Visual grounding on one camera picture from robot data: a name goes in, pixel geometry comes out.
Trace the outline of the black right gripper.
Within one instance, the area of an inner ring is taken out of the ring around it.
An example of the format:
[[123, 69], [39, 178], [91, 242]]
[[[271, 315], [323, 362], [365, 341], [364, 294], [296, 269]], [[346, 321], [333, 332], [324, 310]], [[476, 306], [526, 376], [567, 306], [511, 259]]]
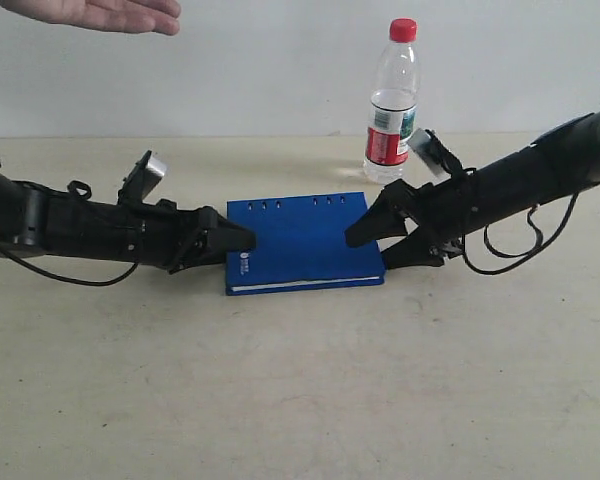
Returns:
[[[402, 237], [382, 252], [387, 269], [441, 267], [455, 256], [455, 240], [475, 231], [475, 181], [448, 180], [414, 187], [404, 180], [384, 186], [367, 211], [345, 230], [349, 247]], [[416, 229], [409, 231], [406, 221]]]

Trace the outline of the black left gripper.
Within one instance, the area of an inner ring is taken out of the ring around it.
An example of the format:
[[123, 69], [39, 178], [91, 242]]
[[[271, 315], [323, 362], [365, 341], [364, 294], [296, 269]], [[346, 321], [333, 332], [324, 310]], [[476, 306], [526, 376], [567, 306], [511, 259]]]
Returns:
[[46, 202], [44, 250], [49, 255], [138, 263], [176, 274], [223, 264], [226, 252], [250, 251], [256, 234], [212, 207], [179, 210], [156, 205]]

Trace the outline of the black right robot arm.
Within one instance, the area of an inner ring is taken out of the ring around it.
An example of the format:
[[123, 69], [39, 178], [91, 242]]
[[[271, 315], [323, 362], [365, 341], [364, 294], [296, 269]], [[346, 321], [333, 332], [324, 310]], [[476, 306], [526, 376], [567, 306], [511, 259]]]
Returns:
[[408, 144], [447, 179], [420, 187], [402, 179], [389, 183], [345, 231], [350, 247], [399, 237], [382, 253], [388, 269], [438, 267], [445, 259], [467, 257], [469, 234], [561, 198], [575, 200], [600, 185], [600, 111], [481, 168], [463, 166], [429, 129], [416, 130]]

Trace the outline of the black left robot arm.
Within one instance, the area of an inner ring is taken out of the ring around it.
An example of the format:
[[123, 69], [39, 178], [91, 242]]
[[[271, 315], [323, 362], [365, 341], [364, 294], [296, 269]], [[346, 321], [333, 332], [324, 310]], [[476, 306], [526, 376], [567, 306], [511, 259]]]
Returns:
[[176, 273], [222, 264], [231, 253], [255, 248], [252, 230], [211, 206], [180, 209], [168, 199], [146, 203], [166, 171], [146, 151], [113, 204], [93, 200], [90, 186], [78, 180], [55, 190], [0, 171], [0, 256], [104, 260]]

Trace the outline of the person's bare hand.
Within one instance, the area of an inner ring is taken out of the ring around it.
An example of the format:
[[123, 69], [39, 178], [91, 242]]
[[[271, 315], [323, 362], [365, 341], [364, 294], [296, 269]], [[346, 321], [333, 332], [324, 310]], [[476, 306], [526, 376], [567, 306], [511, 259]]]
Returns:
[[0, 8], [50, 25], [84, 30], [175, 36], [182, 7], [170, 0], [17, 0], [0, 1]]

